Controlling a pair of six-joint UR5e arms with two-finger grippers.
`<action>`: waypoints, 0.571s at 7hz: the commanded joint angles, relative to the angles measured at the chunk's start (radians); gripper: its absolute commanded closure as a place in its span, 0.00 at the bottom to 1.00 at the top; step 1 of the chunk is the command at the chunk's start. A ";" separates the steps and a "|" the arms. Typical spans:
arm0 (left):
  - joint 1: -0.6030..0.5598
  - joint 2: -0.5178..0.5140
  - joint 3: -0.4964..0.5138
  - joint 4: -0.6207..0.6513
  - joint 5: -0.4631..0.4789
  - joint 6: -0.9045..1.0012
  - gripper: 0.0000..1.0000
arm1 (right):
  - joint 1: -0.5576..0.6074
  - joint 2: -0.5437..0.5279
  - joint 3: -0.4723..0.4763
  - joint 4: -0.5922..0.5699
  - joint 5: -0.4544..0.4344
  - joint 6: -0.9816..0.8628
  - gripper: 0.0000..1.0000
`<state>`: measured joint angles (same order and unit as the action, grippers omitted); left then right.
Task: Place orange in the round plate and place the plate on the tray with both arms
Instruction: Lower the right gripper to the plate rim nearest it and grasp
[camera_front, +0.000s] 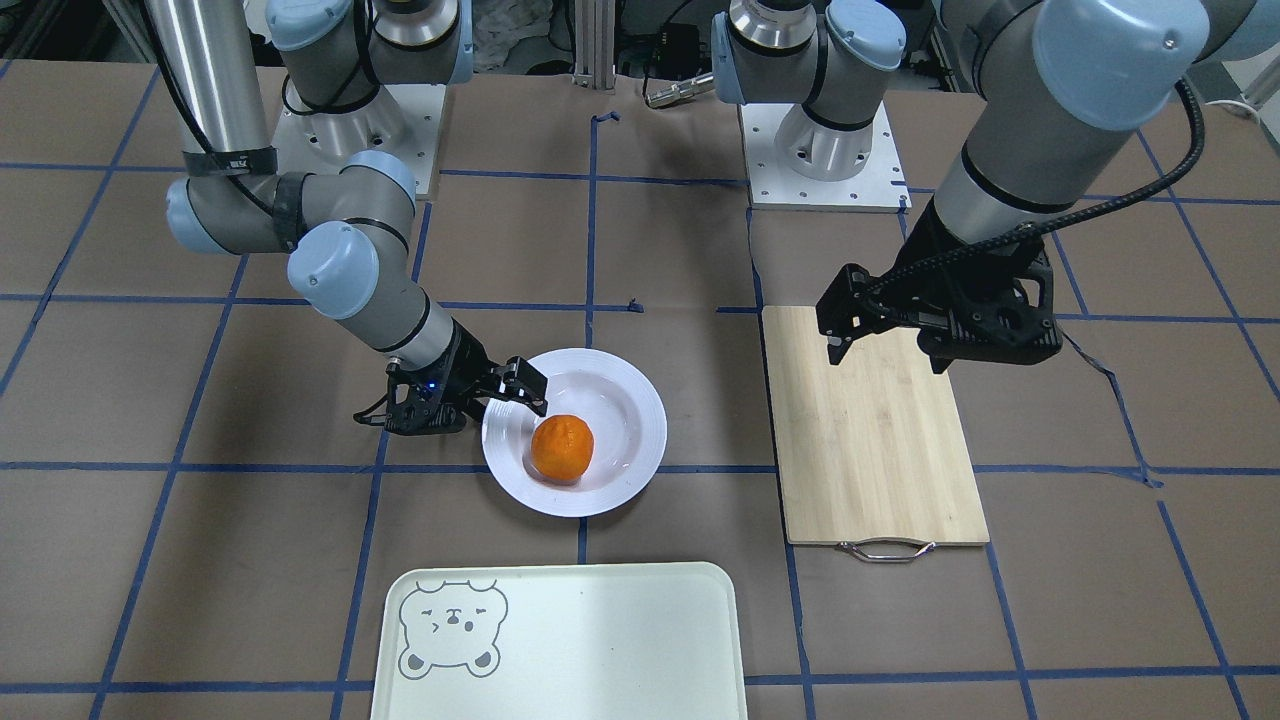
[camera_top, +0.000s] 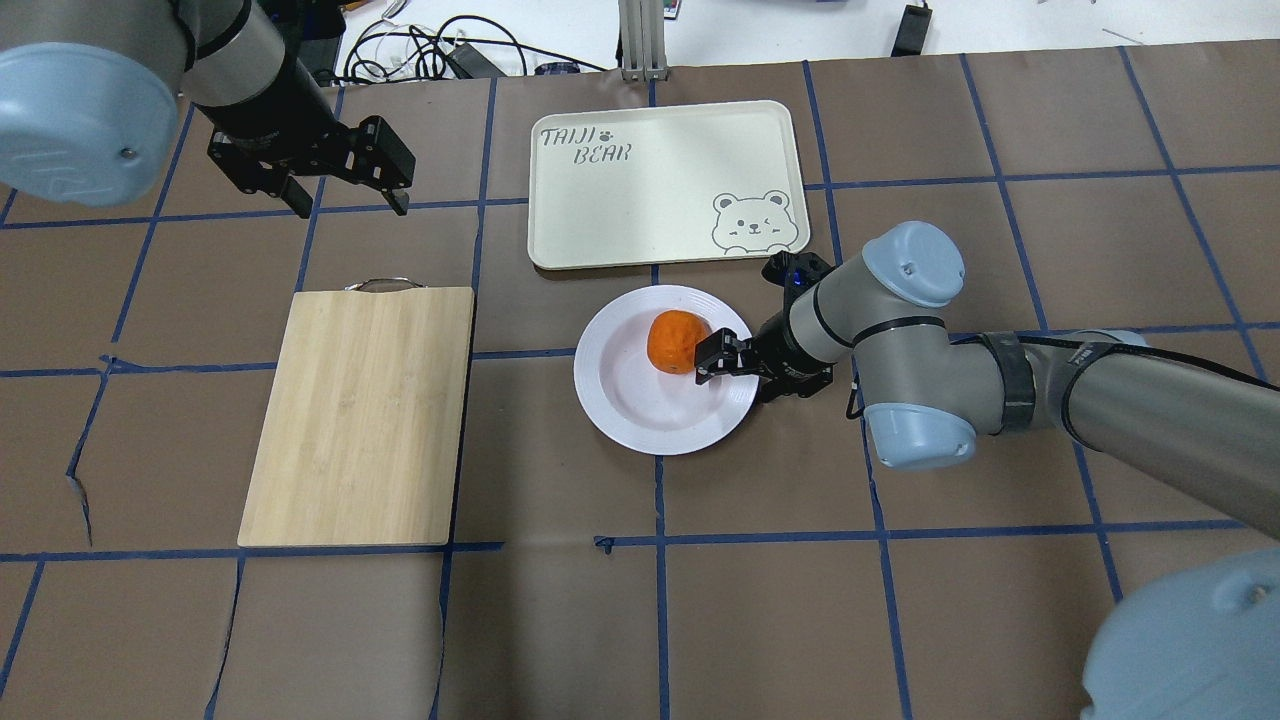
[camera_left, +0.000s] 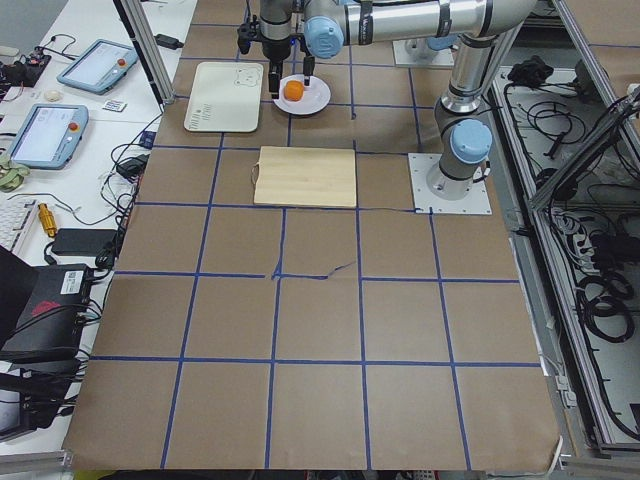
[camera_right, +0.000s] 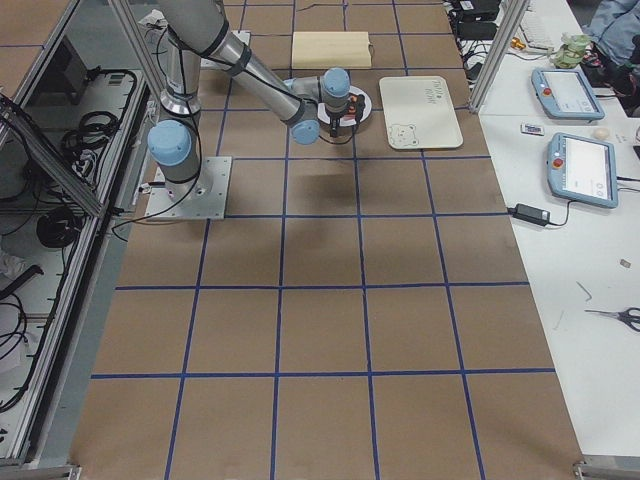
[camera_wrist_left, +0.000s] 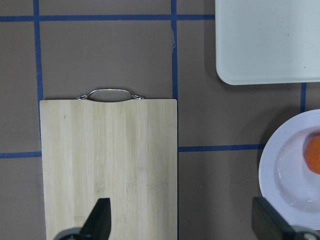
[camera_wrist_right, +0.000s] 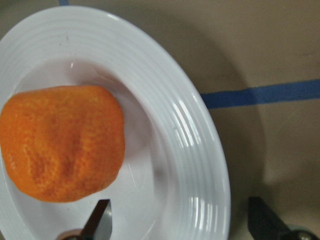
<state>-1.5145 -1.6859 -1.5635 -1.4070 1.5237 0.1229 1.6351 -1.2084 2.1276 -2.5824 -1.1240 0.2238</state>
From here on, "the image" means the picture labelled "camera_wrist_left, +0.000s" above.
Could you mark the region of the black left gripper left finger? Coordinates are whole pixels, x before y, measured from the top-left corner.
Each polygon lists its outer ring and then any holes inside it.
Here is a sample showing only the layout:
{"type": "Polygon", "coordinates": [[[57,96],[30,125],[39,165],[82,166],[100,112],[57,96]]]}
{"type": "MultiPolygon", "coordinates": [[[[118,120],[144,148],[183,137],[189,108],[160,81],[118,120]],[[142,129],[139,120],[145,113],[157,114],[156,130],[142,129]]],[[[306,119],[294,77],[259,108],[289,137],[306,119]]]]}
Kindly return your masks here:
{"type": "Polygon", "coordinates": [[[110,198],[99,198],[80,230],[84,240],[108,240],[111,235],[110,198]]]}

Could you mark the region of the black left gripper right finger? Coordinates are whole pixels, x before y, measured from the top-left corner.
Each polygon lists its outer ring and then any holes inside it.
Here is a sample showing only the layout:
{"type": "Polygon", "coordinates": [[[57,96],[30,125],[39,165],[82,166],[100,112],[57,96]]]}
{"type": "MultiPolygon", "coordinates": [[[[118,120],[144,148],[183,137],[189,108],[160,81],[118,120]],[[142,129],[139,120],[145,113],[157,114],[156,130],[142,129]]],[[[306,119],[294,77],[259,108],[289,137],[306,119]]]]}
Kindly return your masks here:
{"type": "Polygon", "coordinates": [[[264,197],[252,199],[251,228],[258,240],[295,238],[295,230],[264,197]]]}

